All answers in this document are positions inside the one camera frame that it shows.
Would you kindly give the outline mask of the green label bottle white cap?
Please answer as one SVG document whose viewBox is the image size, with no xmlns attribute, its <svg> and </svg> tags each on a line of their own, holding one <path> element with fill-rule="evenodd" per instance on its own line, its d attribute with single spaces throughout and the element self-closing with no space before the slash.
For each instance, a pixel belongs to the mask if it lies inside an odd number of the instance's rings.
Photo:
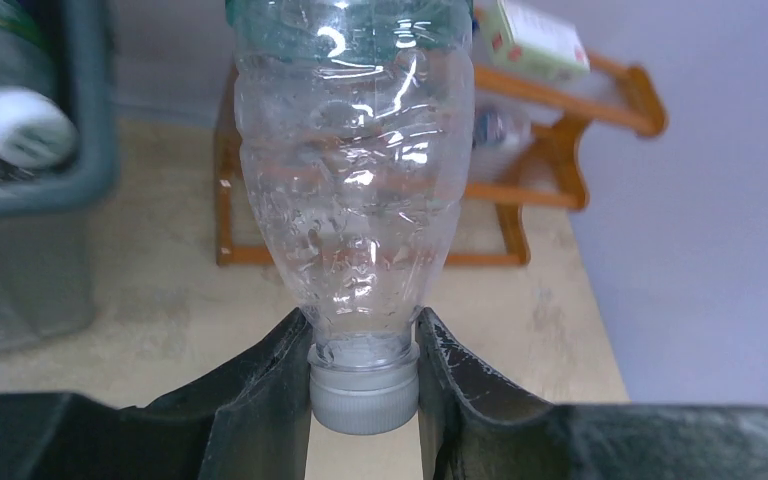
<svg viewBox="0 0 768 480">
<path fill-rule="evenodd" d="M 468 1 L 230 1 L 249 203 L 314 330 L 316 419 L 416 413 L 411 328 L 461 211 L 474 120 Z"/>
</svg>

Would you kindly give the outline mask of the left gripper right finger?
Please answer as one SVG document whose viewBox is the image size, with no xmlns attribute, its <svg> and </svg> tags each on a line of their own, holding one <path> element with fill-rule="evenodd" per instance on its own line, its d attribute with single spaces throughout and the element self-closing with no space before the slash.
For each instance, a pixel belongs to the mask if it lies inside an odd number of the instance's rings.
<svg viewBox="0 0 768 480">
<path fill-rule="evenodd" d="M 427 479 L 768 479 L 768 407 L 554 404 L 416 322 Z"/>
</svg>

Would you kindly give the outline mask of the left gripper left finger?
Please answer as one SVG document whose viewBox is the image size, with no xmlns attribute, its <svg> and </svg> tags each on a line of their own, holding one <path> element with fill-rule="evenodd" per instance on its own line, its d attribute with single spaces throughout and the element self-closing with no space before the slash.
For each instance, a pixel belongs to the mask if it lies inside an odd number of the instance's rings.
<svg viewBox="0 0 768 480">
<path fill-rule="evenodd" d="M 75 392 L 0 394 L 0 479 L 301 479 L 312 330 L 299 310 L 143 407 Z"/>
</svg>

